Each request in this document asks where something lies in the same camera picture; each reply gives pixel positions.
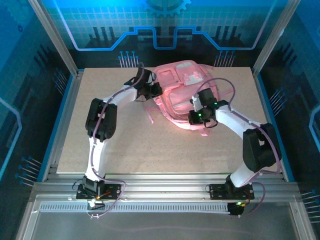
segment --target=enclosure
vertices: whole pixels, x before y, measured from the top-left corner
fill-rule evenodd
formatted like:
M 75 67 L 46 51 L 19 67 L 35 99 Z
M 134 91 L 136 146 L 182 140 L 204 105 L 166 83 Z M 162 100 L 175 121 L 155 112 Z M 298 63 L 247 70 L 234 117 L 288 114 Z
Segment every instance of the enclosure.
M 318 1 L 0 3 L 1 212 L 11 216 L 1 239 L 319 238 Z M 212 66 L 234 84 L 237 111 L 274 126 L 281 173 L 256 179 L 266 192 L 253 184 L 245 213 L 263 204 L 237 219 L 207 192 L 242 164 L 241 138 L 223 124 L 208 136 L 178 128 L 150 99 L 118 111 L 105 177 L 126 188 L 91 220 L 76 199 L 91 101 L 119 90 L 140 62 L 152 71 L 185 60 Z M 229 101 L 230 86 L 216 83 Z

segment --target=aluminum frame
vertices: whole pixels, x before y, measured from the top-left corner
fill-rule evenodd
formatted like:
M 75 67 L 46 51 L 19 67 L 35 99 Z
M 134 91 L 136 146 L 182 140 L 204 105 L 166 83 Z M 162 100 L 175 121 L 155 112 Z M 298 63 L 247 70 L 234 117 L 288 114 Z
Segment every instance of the aluminum frame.
M 56 174 L 55 178 L 49 178 L 47 182 L 37 182 L 32 189 L 27 208 L 18 231 L 17 239 L 31 239 L 39 212 L 43 204 L 68 204 L 71 206 L 65 210 L 57 209 L 56 212 L 70 212 L 77 209 L 79 203 L 87 204 L 86 200 L 76 200 L 76 191 L 72 189 L 74 181 L 80 174 Z M 126 181 L 126 191 L 119 204 L 165 204 L 181 206 L 188 204 L 216 205 L 220 200 L 210 200 L 206 192 L 207 184 L 224 183 L 227 174 L 111 174 L 107 178 L 122 179 Z M 263 175 L 258 178 L 266 188 L 266 203 L 300 202 L 301 196 L 298 185 L 295 182 L 285 182 L 279 175 Z M 253 185 L 255 199 L 252 203 L 260 201 L 263 191 L 258 185 Z M 188 212 L 204 212 L 190 209 Z
M 49 35 L 53 45 L 59 52 L 62 60 L 64 61 L 66 67 L 73 76 L 78 74 L 78 68 L 70 55 L 65 42 L 60 36 L 58 29 L 56 28 L 53 20 L 51 19 L 46 7 L 43 5 L 41 0 L 28 0 L 31 7 L 33 8 L 38 19 L 42 23 L 46 33 Z
M 270 56 L 272 50 L 277 44 L 279 38 L 284 33 L 285 28 L 287 27 L 291 17 L 295 13 L 301 0 L 288 0 L 284 10 L 282 11 L 278 21 L 273 27 L 272 32 L 265 45 L 263 46 L 254 66 L 253 66 L 253 75 L 257 76 L 263 66 L 265 65 L 268 57 Z

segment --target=wooden board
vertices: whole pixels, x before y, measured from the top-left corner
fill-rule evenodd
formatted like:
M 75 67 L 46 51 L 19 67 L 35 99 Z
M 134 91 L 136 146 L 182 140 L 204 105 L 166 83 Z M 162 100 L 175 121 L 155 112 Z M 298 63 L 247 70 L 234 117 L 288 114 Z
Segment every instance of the wooden board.
M 92 99 L 115 93 L 136 73 L 137 68 L 84 70 L 58 173 L 86 172 L 89 137 L 85 122 Z M 253 120 L 266 122 L 249 67 L 217 67 L 212 74 L 235 85 L 235 109 Z M 221 91 L 230 88 L 224 81 L 217 85 Z M 131 102 L 118 111 L 116 132 L 107 150 L 107 173 L 230 173 L 243 162 L 242 140 L 223 124 L 212 129 L 209 136 L 201 136 L 198 131 L 178 128 L 158 111 L 151 112 L 151 124 L 144 104 L 156 106 L 153 100 Z

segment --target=purple cable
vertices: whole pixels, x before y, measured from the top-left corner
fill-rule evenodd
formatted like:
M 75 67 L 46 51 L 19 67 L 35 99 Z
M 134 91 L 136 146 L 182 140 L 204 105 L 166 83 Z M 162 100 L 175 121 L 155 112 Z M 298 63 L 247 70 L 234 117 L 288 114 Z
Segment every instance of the purple cable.
M 250 214 L 253 214 L 255 211 L 257 211 L 258 208 L 260 208 L 262 202 L 264 201 L 264 199 L 266 197 L 266 188 L 261 182 L 253 182 L 252 184 L 260 185 L 262 187 L 262 189 L 263 189 L 263 195 L 262 195 L 262 198 L 261 198 L 260 202 L 258 203 L 258 205 L 254 209 L 252 209 L 250 212 L 246 213 L 244 216 L 248 216 Z
M 124 193 L 124 191 L 125 191 L 125 189 L 126 189 L 126 186 L 127 186 L 125 181 L 115 180 L 115 179 L 105 179 L 104 177 L 101 177 L 101 176 L 99 176 L 99 175 L 97 174 L 97 172 L 96 172 L 96 170 L 95 170 L 95 167 L 94 167 L 94 159 L 93 159 L 93 158 L 94 158 L 94 150 L 95 150 L 95 145 L 94 145 L 94 144 L 97 143 L 96 133 L 97 133 L 98 127 L 99 127 L 99 125 L 100 125 L 100 123 L 101 123 L 102 117 L 103 117 L 103 115 L 105 114 L 106 108 L 107 108 L 107 106 L 109 105 L 109 103 L 110 103 L 117 95 L 119 95 L 119 94 L 122 93 L 122 92 L 127 91 L 127 90 L 130 89 L 130 88 L 133 88 L 135 85 L 137 85 L 137 84 L 141 81 L 141 79 L 142 79 L 142 77 L 143 77 L 143 75 L 144 75 L 144 73 L 145 73 L 145 65 L 143 64 L 143 62 L 139 62 L 139 64 L 141 64 L 141 67 L 142 67 L 142 73 L 141 73 L 139 79 L 138 79 L 134 84 L 132 84 L 131 86 L 128 86 L 128 87 L 126 87 L 126 88 L 124 88 L 124 89 L 121 89 L 121 90 L 117 91 L 115 94 L 113 94 L 113 95 L 106 101 L 106 103 L 105 103 L 105 105 L 103 106 L 102 111 L 101 111 L 101 113 L 100 113 L 100 117 L 99 117 L 99 119 L 98 119 L 98 121 L 97 121 L 97 123 L 96 123 L 96 126 L 95 126 L 95 128 L 94 128 L 94 131 L 93 131 L 93 135 L 92 135 L 92 137 L 93 137 L 93 146 L 92 146 L 92 151 L 91 151 L 91 155 L 90 155 L 90 165 L 91 165 L 92 172 L 94 173 L 94 175 L 95 175 L 98 179 L 100 179 L 100 180 L 102 180 L 102 181 L 111 182 L 111 183 L 122 183 L 122 184 L 123 184 L 123 190 L 120 192 L 119 196 L 118 196 L 117 199 L 114 201 L 114 203 L 113 203 L 104 213 L 101 213 L 101 214 L 99 214 L 99 215 L 97 214 L 96 216 L 94 216 L 93 214 L 89 214 L 89 213 L 87 212 L 87 214 L 88 214 L 90 217 L 92 217 L 92 218 L 102 217 L 102 216 L 104 216 L 105 214 L 107 214 L 109 211 L 111 211 L 111 209 L 116 205 L 117 201 L 121 198 L 121 196 L 122 196 L 122 194 Z

